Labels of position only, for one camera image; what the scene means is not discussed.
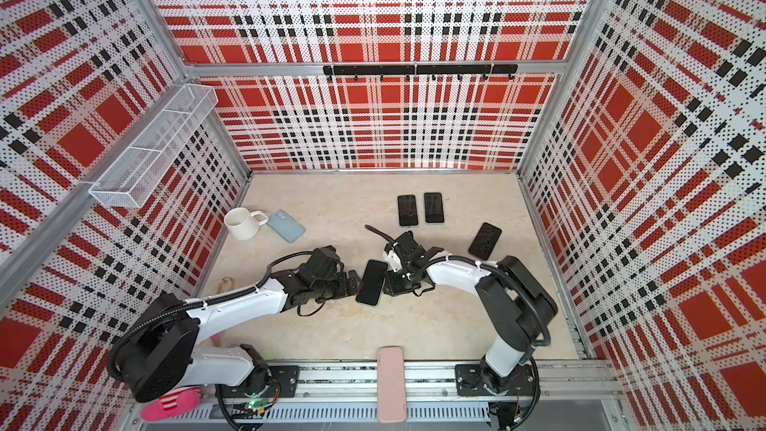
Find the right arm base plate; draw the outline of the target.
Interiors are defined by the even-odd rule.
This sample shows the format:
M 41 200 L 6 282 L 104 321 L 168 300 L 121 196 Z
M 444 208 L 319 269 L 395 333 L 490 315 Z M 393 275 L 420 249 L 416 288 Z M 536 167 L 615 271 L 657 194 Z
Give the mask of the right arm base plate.
M 484 361 L 455 366 L 459 396 L 533 396 L 538 379 L 530 363 L 518 365 L 508 376 L 498 375 Z

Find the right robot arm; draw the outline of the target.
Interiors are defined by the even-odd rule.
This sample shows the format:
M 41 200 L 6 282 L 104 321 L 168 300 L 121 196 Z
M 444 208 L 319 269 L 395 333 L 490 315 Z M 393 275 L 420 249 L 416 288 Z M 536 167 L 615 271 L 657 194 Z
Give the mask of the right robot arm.
M 480 299 L 497 333 L 480 360 L 479 376 L 470 386 L 505 395 L 513 380 L 532 372 L 532 357 L 552 343 L 549 324 L 559 312 L 556 301 L 516 257 L 478 261 L 452 255 L 440 247 L 424 249 L 403 239 L 385 245 L 383 259 L 391 267 L 393 295 L 416 293 L 421 283 L 445 285 Z

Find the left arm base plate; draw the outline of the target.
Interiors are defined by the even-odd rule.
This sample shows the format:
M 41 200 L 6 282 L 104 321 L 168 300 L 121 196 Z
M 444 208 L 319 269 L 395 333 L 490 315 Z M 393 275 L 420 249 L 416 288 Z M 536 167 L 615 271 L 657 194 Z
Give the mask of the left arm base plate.
M 257 368 L 237 386 L 219 385 L 217 396 L 235 398 L 292 398 L 295 395 L 300 367 L 297 365 L 271 365 L 268 370 Z

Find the blue case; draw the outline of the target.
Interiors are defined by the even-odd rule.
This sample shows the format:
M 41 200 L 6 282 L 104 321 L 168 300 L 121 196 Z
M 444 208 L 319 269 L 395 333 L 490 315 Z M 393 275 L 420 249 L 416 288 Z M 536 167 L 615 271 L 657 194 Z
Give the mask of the blue case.
M 305 227 L 283 210 L 274 212 L 267 225 L 287 243 L 295 243 L 305 234 Z

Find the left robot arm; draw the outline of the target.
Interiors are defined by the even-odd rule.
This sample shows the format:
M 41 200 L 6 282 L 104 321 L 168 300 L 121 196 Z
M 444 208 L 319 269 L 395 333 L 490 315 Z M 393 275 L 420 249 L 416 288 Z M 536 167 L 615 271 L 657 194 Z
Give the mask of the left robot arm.
M 361 288 L 356 271 L 341 271 L 307 287 L 294 271 L 280 271 L 257 287 L 181 301 L 164 293 L 112 347 L 106 369 L 129 386 L 139 403 L 155 401 L 183 387 L 241 385 L 255 377 L 269 382 L 265 358 L 249 344 L 223 348 L 219 333 L 246 321 L 276 315 L 315 299 L 319 303 L 354 297 Z

